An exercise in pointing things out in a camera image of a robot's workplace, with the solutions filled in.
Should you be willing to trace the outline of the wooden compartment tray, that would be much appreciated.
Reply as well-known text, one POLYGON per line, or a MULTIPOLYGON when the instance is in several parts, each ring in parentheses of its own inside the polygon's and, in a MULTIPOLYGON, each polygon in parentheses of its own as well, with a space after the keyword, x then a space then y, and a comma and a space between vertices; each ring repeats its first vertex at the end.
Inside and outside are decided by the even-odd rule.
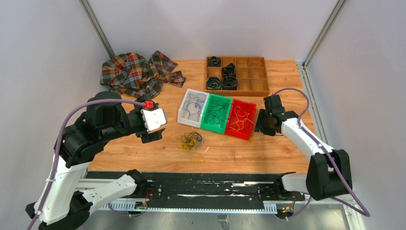
POLYGON ((203 77, 204 91, 215 93, 221 96, 248 96, 265 97, 269 95, 268 76, 265 59, 263 57, 243 57, 243 56, 217 56, 221 58, 220 67, 208 67, 205 58, 205 74, 203 77), (229 63, 234 63, 236 67, 236 78, 238 80, 237 90, 207 90, 206 81, 209 77, 223 78, 221 69, 229 63))

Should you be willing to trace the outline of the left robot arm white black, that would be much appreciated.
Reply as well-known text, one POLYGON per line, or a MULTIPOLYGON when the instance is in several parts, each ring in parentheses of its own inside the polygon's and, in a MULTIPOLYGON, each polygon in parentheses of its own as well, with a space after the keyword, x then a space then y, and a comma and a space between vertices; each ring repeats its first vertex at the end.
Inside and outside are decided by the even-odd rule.
POLYGON ((64 120, 54 146, 54 159, 40 198, 26 206, 32 222, 41 230, 75 230, 104 205, 124 197, 148 198, 146 178, 138 170, 130 170, 120 178, 89 191, 77 185, 95 156, 112 140, 136 135, 143 143, 162 139, 165 112, 149 95, 131 101, 127 113, 126 100, 115 92, 100 92, 78 106, 79 118, 68 125, 64 120))

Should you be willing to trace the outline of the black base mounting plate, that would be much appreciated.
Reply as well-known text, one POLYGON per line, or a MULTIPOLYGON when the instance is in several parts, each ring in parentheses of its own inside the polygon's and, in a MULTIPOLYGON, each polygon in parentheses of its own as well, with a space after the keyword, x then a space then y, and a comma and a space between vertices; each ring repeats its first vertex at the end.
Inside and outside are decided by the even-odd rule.
POLYGON ((154 194, 151 208, 186 210, 263 209, 264 203, 304 201, 299 192, 282 192, 278 174, 144 172, 154 194))

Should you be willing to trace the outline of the red plastic bin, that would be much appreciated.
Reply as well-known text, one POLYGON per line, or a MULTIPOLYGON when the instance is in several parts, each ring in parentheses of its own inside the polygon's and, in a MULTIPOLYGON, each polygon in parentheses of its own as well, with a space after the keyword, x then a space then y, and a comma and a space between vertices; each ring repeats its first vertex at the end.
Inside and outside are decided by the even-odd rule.
POLYGON ((255 126, 255 103, 233 99, 225 134, 248 141, 255 126))

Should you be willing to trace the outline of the rolled belt top left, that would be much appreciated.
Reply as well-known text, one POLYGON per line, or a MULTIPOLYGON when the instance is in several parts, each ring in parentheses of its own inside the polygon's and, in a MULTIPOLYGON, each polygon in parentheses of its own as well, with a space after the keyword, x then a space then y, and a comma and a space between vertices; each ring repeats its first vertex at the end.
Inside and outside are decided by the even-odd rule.
POLYGON ((221 58, 216 57, 216 56, 211 56, 207 59, 207 66, 208 67, 220 67, 221 64, 221 58))

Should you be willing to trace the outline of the rolled belt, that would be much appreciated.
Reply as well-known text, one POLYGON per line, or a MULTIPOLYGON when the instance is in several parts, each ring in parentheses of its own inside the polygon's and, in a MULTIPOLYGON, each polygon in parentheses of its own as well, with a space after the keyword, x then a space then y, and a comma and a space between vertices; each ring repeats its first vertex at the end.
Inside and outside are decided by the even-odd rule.
POLYGON ((207 66, 208 67, 220 67, 221 64, 221 58, 216 57, 216 56, 211 56, 207 59, 207 66))
POLYGON ((221 79, 222 90, 237 90, 238 80, 235 76, 224 76, 221 79))
POLYGON ((218 77, 209 77, 206 81, 207 90, 221 90, 221 80, 218 77))
POLYGON ((236 67, 234 63, 229 63, 225 67, 222 67, 221 69, 222 76, 236 76, 236 67))

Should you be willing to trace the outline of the rolled belt bottom left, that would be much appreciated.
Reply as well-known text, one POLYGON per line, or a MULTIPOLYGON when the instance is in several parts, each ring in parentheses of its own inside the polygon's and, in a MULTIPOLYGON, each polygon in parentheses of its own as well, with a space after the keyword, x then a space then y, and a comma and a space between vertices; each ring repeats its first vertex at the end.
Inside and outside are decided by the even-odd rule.
POLYGON ((207 90, 221 90, 221 80, 218 77, 209 77, 206 81, 207 90))

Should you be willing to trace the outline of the rolled belt middle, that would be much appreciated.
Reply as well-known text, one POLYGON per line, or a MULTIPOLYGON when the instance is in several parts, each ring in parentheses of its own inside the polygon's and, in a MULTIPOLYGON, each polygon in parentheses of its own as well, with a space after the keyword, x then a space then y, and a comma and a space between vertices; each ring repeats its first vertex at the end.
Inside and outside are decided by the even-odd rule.
POLYGON ((222 67, 221 69, 222 76, 236 76, 236 67, 234 63, 229 63, 225 67, 222 67))

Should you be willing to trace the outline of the plaid cloth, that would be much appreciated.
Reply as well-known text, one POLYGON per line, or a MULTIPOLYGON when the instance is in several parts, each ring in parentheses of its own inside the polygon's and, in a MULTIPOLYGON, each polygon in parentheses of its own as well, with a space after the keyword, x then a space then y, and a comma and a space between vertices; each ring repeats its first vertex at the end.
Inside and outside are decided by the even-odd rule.
POLYGON ((160 51, 149 59, 135 52, 117 55, 102 65, 100 85, 119 94, 139 98, 149 94, 157 97, 163 85, 183 87, 186 78, 176 71, 178 64, 160 51))

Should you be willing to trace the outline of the rolled belt bottom right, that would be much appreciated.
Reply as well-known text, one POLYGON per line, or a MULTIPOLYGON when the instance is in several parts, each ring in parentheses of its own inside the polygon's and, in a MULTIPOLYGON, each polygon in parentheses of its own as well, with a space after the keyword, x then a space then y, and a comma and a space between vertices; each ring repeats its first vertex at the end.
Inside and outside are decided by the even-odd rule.
POLYGON ((221 79, 222 90, 237 90, 238 80, 235 76, 224 76, 221 79))

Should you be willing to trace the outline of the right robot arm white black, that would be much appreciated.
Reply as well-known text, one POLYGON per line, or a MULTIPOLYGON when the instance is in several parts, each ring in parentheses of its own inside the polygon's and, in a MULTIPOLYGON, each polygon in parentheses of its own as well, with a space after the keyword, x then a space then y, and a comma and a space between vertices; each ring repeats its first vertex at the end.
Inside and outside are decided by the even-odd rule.
POLYGON ((282 134, 290 139, 309 161, 307 173, 279 175, 273 187, 278 199, 293 192, 309 194, 315 200, 349 193, 352 188, 350 158, 343 149, 334 149, 314 135, 294 111, 286 111, 279 95, 265 97, 254 131, 267 136, 282 134))

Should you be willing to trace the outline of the green plastic bin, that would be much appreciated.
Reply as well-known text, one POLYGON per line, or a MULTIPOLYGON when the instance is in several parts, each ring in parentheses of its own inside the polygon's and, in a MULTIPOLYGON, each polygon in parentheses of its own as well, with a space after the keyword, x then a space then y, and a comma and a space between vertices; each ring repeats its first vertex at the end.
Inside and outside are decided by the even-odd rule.
POLYGON ((201 128, 224 134, 231 110, 232 98, 210 94, 203 112, 201 128))

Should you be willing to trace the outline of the white plastic bin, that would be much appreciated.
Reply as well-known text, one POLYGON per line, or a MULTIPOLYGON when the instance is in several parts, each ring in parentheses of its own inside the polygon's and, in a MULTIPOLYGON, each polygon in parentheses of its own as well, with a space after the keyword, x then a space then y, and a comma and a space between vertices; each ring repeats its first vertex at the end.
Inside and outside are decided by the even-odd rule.
POLYGON ((178 110, 177 122, 200 128, 209 93, 187 89, 178 110))

